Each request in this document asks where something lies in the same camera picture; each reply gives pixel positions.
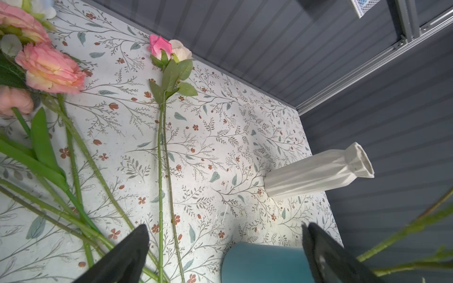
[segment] white backdrop with botanical print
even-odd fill
[[[67,97],[69,115],[116,200],[136,225],[148,226],[150,248],[158,254],[158,108],[147,80],[160,82],[162,74],[149,59],[148,35],[81,1],[56,1],[56,9],[53,44],[87,74],[86,89]],[[186,281],[220,282],[222,259],[240,241],[301,247],[302,222],[317,222],[341,242],[324,193],[274,201],[263,187],[266,172],[311,155],[297,112],[197,61],[188,80],[198,96],[176,94],[167,104],[174,219]],[[55,154],[70,172],[61,120],[50,111],[47,116]],[[12,138],[29,142],[16,119],[0,123]],[[130,230],[75,153],[86,211],[117,243]],[[52,203],[21,164],[0,156],[0,173]],[[167,200],[164,269],[177,282]],[[5,196],[0,249],[0,282],[71,282],[87,270],[78,238]]]

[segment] flower stem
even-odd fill
[[[67,116],[66,107],[64,106],[63,94],[58,93],[57,98],[58,98],[58,103],[60,105],[61,111]],[[69,149],[69,159],[71,161],[72,178],[74,180],[74,188],[76,190],[76,198],[83,208],[82,189],[80,187],[80,179],[79,179],[79,173],[78,173],[77,163],[76,163],[76,153],[74,151],[74,143],[72,140],[72,134],[67,128],[66,128],[66,137],[67,137],[67,147]],[[91,253],[90,245],[87,242],[83,242],[83,249],[85,250],[85,255],[87,256],[88,267],[91,268],[94,265],[94,259],[93,259],[93,254]]]
[[[181,281],[182,281],[182,283],[185,283],[183,263],[181,261],[181,254],[179,253],[178,235],[176,233],[176,223],[174,220],[174,211],[173,211],[173,193],[172,193],[172,186],[171,186],[171,173],[170,173],[170,163],[169,163],[169,154],[168,154],[168,150],[167,150],[167,135],[166,135],[166,132],[167,132],[167,126],[166,126],[167,101],[164,101],[163,112],[164,112],[164,120],[163,120],[164,153],[165,153],[165,161],[167,163],[167,174],[168,174],[168,179],[169,179],[169,199],[170,199],[170,214],[172,217],[171,223],[173,226],[173,240],[174,240],[174,246],[176,249],[176,255],[178,256],[178,265],[179,265],[179,272],[181,273]]]
[[[132,222],[127,217],[127,215],[124,212],[124,210],[121,208],[121,206],[118,204],[118,202],[113,197],[113,194],[111,193],[110,188],[107,185],[107,182],[105,181],[104,177],[102,176],[98,166],[96,165],[96,163],[94,162],[94,160],[93,160],[93,158],[92,158],[92,156],[90,154],[90,151],[88,150],[88,147],[83,142],[83,139],[82,139],[81,135],[76,130],[74,124],[71,121],[71,119],[68,116],[66,116],[64,113],[62,113],[61,110],[59,109],[59,107],[57,105],[55,105],[53,97],[50,94],[46,93],[46,94],[44,94],[44,96],[42,98],[43,98],[42,99],[42,103],[44,105],[46,105],[46,107],[48,107],[50,110],[52,110],[53,112],[55,112],[56,114],[58,114],[61,117],[61,119],[63,120],[63,123],[66,125],[66,128],[71,132],[74,140],[76,141],[76,143],[79,146],[80,150],[82,151],[83,155],[85,156],[85,158],[87,159],[88,163],[90,164],[90,167],[93,169],[94,174],[99,179],[99,182],[101,182],[102,188],[106,192],[109,200],[111,201],[113,206],[117,209],[117,211],[121,215],[121,217],[123,217],[123,219],[126,221],[126,223],[129,226],[129,228],[131,230],[133,230],[135,228],[134,225],[132,224]],[[157,258],[151,252],[148,252],[148,256],[151,258],[151,261],[156,266],[159,266]],[[170,282],[170,279],[168,278],[167,274],[164,274],[164,278],[165,278],[166,282]]]
[[[19,109],[17,109],[17,107],[13,107],[11,109],[13,110],[14,114],[16,115],[19,123],[22,125],[22,128],[24,129],[24,131],[27,133],[28,136],[30,136],[30,128],[28,127],[27,122],[25,122],[25,119],[22,117],[22,114],[19,112]]]
[[[162,213],[162,157],[161,157],[161,148],[160,143],[162,139],[160,137],[162,133],[162,117],[163,117],[163,105],[160,105],[160,115],[159,115],[159,130],[157,132],[157,159],[159,163],[159,283],[163,282],[164,274],[164,230],[163,230],[163,213]]]

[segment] table surface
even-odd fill
[[[87,74],[86,89],[67,98],[69,115],[116,200],[136,225],[148,226],[151,250],[158,254],[158,109],[147,80],[160,82],[162,74],[149,59],[148,35],[80,1],[57,1],[56,8],[53,43],[78,58]],[[318,223],[341,242],[324,193],[284,201],[266,195],[266,172],[311,155],[297,112],[198,61],[189,80],[198,96],[174,95],[167,110],[186,281],[220,282],[222,258],[240,241],[301,247],[302,222]],[[58,162],[70,172],[63,125],[50,111],[47,115]],[[11,137],[28,142],[15,119],[0,123]],[[76,155],[86,210],[117,243],[130,230],[82,154],[76,150]],[[52,202],[20,164],[4,156],[0,161],[4,177]],[[164,222],[170,223],[167,200]],[[71,282],[87,270],[78,238],[5,196],[0,196],[0,221],[0,282]],[[171,225],[164,225],[164,244],[164,269],[178,282]]]

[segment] blue vase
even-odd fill
[[[222,283],[314,283],[303,249],[238,243],[225,255]]]

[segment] artificial flower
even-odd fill
[[[149,36],[149,43],[151,46],[148,46],[148,50],[151,51],[154,57],[160,60],[162,58],[162,50],[164,50],[167,53],[167,56],[170,57],[170,54],[172,53],[172,45],[170,42],[163,39],[161,36],[152,34]]]
[[[182,42],[176,39],[172,39],[169,42],[171,44],[173,53],[176,55],[176,57],[178,57],[179,61],[192,59],[192,52],[188,48],[184,47]]]
[[[31,113],[33,100],[30,93],[15,87],[0,86],[0,115],[14,116],[13,107],[17,107],[22,114]]]
[[[15,34],[22,42],[47,43],[51,40],[38,20],[19,7],[0,1],[0,30]]]
[[[68,55],[47,44],[27,44],[16,56],[16,63],[27,70],[26,84],[40,91],[78,94],[85,73]]]

